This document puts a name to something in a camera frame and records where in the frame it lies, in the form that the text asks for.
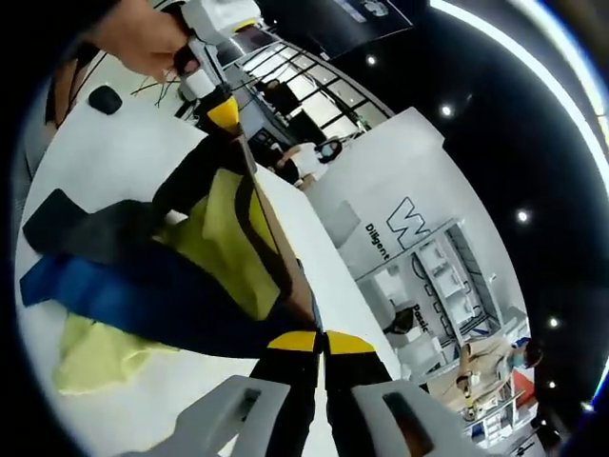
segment woman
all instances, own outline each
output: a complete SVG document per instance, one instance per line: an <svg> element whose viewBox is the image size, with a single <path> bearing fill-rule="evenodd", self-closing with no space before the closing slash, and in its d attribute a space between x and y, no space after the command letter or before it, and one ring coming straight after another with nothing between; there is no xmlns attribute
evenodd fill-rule
<svg viewBox="0 0 609 457"><path fill-rule="evenodd" d="M514 368L533 368L543 354L539 343L522 338L514 346L501 335L494 335L462 347L458 367L422 388L454 411L466 408L465 395L475 404L484 404L497 395L510 379Z"/></svg>
<svg viewBox="0 0 609 457"><path fill-rule="evenodd" d="M302 143L285 152L275 167L270 169L298 189L306 190L324 175L327 164L342 151L343 143L340 140L330 140L318 147L314 143Z"/></svg>

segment booth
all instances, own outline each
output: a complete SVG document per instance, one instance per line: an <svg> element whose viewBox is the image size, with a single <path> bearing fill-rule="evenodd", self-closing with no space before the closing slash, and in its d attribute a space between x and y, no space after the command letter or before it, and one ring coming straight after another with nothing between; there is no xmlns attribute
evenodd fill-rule
<svg viewBox="0 0 609 457"><path fill-rule="evenodd" d="M472 339L530 335L505 246L443 141L408 109L352 140L306 191L379 326L413 308L413 328L390 342L402 377L419 384L454 368ZM523 393L512 379L483 407L467 428L482 427L481 446L534 417L518 413Z"/></svg>

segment blue cloth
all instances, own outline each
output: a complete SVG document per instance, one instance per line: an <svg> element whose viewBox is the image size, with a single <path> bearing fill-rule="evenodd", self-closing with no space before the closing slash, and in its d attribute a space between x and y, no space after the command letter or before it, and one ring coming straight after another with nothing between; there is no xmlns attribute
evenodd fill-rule
<svg viewBox="0 0 609 457"><path fill-rule="evenodd" d="M176 348L258 358L292 330L312 329L278 300L254 321L209 274L175 251L150 242L112 266L49 255L21 278L26 307L50 299L75 314Z"/></svg>

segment black pants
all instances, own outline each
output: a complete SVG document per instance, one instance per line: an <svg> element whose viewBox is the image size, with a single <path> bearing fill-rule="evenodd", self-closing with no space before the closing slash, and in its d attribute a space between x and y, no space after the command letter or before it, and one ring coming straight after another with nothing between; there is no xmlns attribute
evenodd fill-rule
<svg viewBox="0 0 609 457"><path fill-rule="evenodd" d="M296 165L294 162L292 162L292 159L285 162L285 165L282 168L276 169L277 162L279 162L284 156L278 150L271 148L252 148L251 153L254 156L256 163L265 168L273 167L275 169L275 174L284 181L287 181L289 184L295 184L296 181L300 179L300 174L296 168Z"/></svg>

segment banner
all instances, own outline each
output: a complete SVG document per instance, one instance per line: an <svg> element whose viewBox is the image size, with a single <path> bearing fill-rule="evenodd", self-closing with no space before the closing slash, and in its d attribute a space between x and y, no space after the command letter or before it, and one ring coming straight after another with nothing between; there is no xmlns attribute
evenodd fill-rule
<svg viewBox="0 0 609 457"><path fill-rule="evenodd" d="M280 36L315 54L337 57L358 46L412 27L389 0L257 0Z"/></svg>

